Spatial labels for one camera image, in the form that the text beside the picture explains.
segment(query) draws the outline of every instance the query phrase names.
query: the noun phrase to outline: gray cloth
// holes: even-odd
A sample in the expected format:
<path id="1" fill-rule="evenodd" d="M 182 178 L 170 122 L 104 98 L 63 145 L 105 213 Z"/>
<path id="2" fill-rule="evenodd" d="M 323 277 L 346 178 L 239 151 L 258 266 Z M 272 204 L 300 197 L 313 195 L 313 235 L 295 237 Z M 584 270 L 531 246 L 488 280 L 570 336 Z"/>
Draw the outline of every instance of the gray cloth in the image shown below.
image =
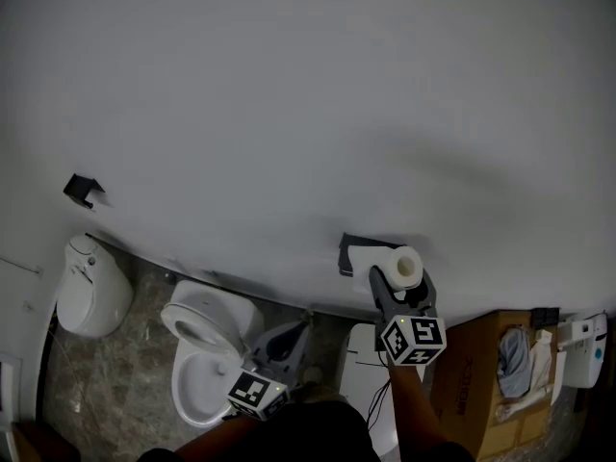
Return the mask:
<path id="1" fill-rule="evenodd" d="M 519 398 L 528 392 L 531 370 L 528 350 L 525 328 L 510 328 L 500 339 L 497 377 L 503 397 Z"/>

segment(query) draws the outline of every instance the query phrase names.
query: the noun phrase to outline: toilet bowl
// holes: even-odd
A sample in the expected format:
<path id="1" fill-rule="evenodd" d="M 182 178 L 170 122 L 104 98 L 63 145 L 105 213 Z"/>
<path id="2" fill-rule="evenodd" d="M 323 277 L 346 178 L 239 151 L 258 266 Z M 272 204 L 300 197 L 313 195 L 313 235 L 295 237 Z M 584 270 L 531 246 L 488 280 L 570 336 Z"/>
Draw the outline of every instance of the toilet bowl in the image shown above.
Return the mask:
<path id="1" fill-rule="evenodd" d="M 122 323 L 133 289 L 114 257 L 86 235 L 71 238 L 56 291 L 58 321 L 73 334 L 104 337 Z"/>
<path id="2" fill-rule="evenodd" d="M 374 325 L 368 323 L 357 323 L 351 329 L 347 345 L 341 351 L 336 375 L 340 394 L 364 419 L 368 417 L 374 393 L 389 380 L 389 372 L 383 366 L 383 363 L 387 364 L 387 354 L 384 351 L 380 353 L 381 363 L 379 353 L 374 350 L 374 329 Z M 418 366 L 417 373 L 424 380 L 425 367 Z M 372 415 L 371 424 L 374 420 L 376 412 Z M 391 388 L 383 399 L 370 436 L 372 448 L 379 457 L 398 446 Z"/>
<path id="3" fill-rule="evenodd" d="M 179 339 L 171 375 L 175 408 L 188 424 L 212 428 L 231 410 L 227 373 L 244 364 L 263 333 L 263 316 L 243 297 L 181 281 L 161 318 Z"/>

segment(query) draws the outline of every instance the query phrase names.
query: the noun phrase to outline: tile floor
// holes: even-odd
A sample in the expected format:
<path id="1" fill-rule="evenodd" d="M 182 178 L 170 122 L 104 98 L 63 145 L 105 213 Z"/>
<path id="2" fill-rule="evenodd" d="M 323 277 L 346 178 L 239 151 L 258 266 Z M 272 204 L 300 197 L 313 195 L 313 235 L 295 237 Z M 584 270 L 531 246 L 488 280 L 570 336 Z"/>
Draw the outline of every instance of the tile floor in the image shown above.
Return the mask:
<path id="1" fill-rule="evenodd" d="M 135 298 L 121 327 L 99 340 L 73 336 L 60 327 L 51 347 L 42 406 L 51 424 L 84 461 L 136 460 L 153 447 L 176 449 L 200 433 L 177 414 L 171 398 L 171 371 L 177 339 L 160 320 L 173 285 L 166 270 L 112 247 L 129 277 Z M 266 327 L 297 320 L 302 311 L 255 299 Z M 308 363 L 332 384 L 344 339 L 355 321 L 315 315 Z M 424 383 L 429 391 L 431 372 Z M 550 460 L 577 444 L 583 418 L 573 413 L 575 390 L 565 389 L 552 410 L 551 432 L 541 443 L 499 461 Z M 394 451 L 384 460 L 399 460 Z"/>

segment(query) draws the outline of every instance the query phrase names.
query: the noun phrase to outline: black and white marker cube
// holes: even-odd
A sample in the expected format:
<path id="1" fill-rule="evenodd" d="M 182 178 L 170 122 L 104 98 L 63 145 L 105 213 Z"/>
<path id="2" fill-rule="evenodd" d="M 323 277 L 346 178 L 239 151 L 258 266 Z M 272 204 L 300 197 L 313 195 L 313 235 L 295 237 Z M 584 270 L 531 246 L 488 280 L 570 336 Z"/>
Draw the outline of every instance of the black and white marker cube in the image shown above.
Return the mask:
<path id="1" fill-rule="evenodd" d="M 381 339 L 394 364 L 429 365 L 447 347 L 443 319 L 396 315 Z"/>
<path id="2" fill-rule="evenodd" d="M 271 418 L 289 401 L 288 388 L 260 374 L 237 368 L 229 372 L 227 398 L 236 410 L 261 421 Z"/>

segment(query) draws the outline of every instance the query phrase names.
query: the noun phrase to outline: forearm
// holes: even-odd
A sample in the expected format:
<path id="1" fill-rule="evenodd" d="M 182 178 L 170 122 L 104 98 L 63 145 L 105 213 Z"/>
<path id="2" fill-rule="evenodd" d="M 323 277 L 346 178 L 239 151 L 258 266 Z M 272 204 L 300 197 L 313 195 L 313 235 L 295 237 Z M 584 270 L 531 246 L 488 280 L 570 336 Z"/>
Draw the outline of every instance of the forearm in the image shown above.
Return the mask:
<path id="1" fill-rule="evenodd" d="M 415 367 L 389 364 L 396 429 L 402 459 L 446 442 Z"/>
<path id="2" fill-rule="evenodd" d="M 216 460 L 260 423 L 248 416 L 225 421 L 220 426 L 188 442 L 175 453 L 186 462 Z"/>

